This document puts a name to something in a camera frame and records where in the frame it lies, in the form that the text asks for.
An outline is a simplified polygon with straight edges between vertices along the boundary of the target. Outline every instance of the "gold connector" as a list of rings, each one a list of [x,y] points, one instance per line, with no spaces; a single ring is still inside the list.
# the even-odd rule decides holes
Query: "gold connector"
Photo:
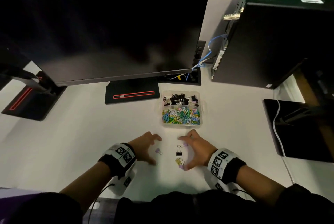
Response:
[[[223,15],[222,20],[223,21],[238,20],[239,18],[240,14],[231,14],[231,15]]]

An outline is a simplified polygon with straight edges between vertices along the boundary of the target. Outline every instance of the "forearm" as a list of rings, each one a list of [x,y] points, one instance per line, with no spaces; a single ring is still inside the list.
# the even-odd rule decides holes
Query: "forearm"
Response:
[[[60,193],[76,200],[80,204],[82,213],[85,214],[111,178],[109,167],[103,162],[98,162],[61,190]]]
[[[284,186],[253,170],[242,166],[236,177],[236,183],[247,191],[255,200],[274,206]]]

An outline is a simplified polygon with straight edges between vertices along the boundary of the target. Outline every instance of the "black computer tower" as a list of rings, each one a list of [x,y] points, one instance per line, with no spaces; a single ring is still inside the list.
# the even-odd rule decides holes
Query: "black computer tower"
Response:
[[[334,0],[238,0],[212,81],[276,88],[306,59],[333,53]]]

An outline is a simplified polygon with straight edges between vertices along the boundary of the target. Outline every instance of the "black wristband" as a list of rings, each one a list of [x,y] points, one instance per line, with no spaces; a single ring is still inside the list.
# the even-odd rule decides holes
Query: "black wristband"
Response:
[[[130,146],[128,143],[122,143],[126,146],[128,146],[131,151],[136,155],[134,149],[132,146]],[[114,177],[116,175],[118,175],[119,178],[125,176],[125,172],[131,167],[131,165],[136,161],[136,157],[133,158],[125,167],[123,167],[118,159],[116,159],[114,156],[112,156],[111,154],[105,154],[103,155],[100,159],[98,159],[98,162],[101,161],[103,163],[105,163],[109,169],[110,169],[110,173],[111,173],[111,177]]]
[[[239,170],[242,166],[247,165],[244,161],[239,158],[233,158],[227,165],[223,173],[223,177],[221,181],[224,184],[228,184],[230,182],[236,183],[236,176],[239,173]]]

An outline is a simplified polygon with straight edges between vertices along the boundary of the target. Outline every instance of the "hand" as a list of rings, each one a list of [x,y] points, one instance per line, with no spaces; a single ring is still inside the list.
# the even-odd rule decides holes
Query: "hand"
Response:
[[[187,136],[179,137],[179,140],[188,143],[195,152],[194,159],[184,167],[184,170],[190,170],[197,166],[207,166],[212,154],[217,151],[215,146],[199,136],[194,129]]]
[[[155,159],[148,154],[148,148],[154,145],[155,140],[161,141],[161,137],[158,134],[151,132],[145,132],[142,136],[128,142],[133,147],[138,161],[146,161],[149,164],[156,165]]]

